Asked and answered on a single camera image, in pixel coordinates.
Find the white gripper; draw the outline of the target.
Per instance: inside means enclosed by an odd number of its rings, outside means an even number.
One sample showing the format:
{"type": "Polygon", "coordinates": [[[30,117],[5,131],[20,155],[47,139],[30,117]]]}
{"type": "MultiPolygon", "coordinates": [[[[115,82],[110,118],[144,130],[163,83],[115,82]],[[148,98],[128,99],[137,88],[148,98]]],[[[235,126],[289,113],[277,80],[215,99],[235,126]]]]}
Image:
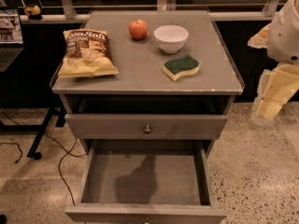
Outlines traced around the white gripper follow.
{"type": "Polygon", "coordinates": [[[267,48],[268,57],[279,62],[273,70],[263,71],[253,102],[250,118],[263,126],[299,91],[299,0],[288,0],[270,25],[249,39],[248,46],[267,48]]]}

